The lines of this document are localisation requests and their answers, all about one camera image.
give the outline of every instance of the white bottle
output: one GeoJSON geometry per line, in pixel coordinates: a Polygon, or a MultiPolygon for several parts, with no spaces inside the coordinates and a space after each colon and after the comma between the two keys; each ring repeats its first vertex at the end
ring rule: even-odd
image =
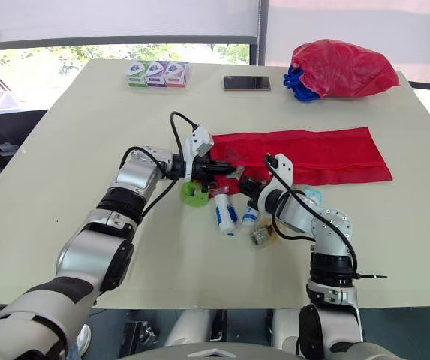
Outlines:
{"type": "Polygon", "coordinates": [[[246,206],[245,214],[242,218],[242,225],[244,227],[252,227],[258,218],[258,211],[250,206],[246,206]]]}
{"type": "Polygon", "coordinates": [[[223,233],[234,236],[233,231],[236,228],[235,222],[238,221],[238,217],[236,216],[235,208],[230,204],[228,195],[220,193],[213,199],[215,200],[216,219],[220,230],[223,233]]]}

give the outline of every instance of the white table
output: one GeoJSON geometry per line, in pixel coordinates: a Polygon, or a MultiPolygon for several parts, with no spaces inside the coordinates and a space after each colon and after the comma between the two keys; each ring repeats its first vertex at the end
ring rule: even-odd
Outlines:
{"type": "MultiPolygon", "coordinates": [[[[430,116],[401,74],[402,86],[382,94],[303,103],[281,84],[281,67],[197,64],[188,88],[144,89],[126,86],[129,63],[89,62],[0,175],[0,302],[53,277],[59,250],[105,194],[126,148],[176,150],[168,117],[178,110],[212,134],[368,126],[394,180],[319,187],[323,204],[350,216],[359,271],[389,276],[356,282],[361,307],[430,305],[430,116]],[[272,90],[225,92],[225,74],[268,75],[272,90]]],[[[246,197],[233,203],[240,215],[246,197]]],[[[309,243],[256,250],[246,232],[220,234],[213,207],[182,205],[179,188],[166,196],[137,230],[125,282],[98,305],[305,305],[309,243]]]]}

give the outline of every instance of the red plastic bag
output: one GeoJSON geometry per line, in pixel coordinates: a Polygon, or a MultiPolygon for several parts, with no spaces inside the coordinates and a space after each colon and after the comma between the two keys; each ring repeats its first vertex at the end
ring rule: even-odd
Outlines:
{"type": "MultiPolygon", "coordinates": [[[[274,133],[230,133],[213,136],[213,160],[244,166],[243,175],[257,181],[270,180],[263,162],[265,155],[284,154],[293,162],[293,183],[338,185],[387,182],[391,173],[367,127],[322,131],[278,131],[274,133]]],[[[238,193],[238,181],[216,176],[220,188],[238,193]]]]}
{"type": "Polygon", "coordinates": [[[400,80],[380,53],[338,40],[318,40],[293,51],[293,68],[301,68],[302,83],[320,97],[360,97],[399,86],[400,80]]]}

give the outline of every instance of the purple box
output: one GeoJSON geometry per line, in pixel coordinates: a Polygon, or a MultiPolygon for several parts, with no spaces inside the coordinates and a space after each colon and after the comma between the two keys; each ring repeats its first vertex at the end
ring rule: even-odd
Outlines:
{"type": "Polygon", "coordinates": [[[151,61],[148,70],[145,72],[145,80],[148,86],[165,87],[164,72],[168,66],[168,61],[151,61]]]}

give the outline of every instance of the tissue box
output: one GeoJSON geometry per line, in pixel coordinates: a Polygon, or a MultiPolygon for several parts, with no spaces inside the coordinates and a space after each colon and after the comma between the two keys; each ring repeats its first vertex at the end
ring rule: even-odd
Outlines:
{"type": "Polygon", "coordinates": [[[164,72],[167,86],[184,88],[190,77],[190,65],[186,61],[171,61],[164,72]]]}
{"type": "Polygon", "coordinates": [[[164,81],[164,72],[168,66],[168,61],[152,61],[148,65],[145,73],[145,81],[148,86],[163,86],[167,84],[164,81]]]}
{"type": "Polygon", "coordinates": [[[126,71],[126,80],[129,86],[146,87],[145,73],[148,70],[147,61],[135,60],[131,63],[130,68],[126,71]]]}

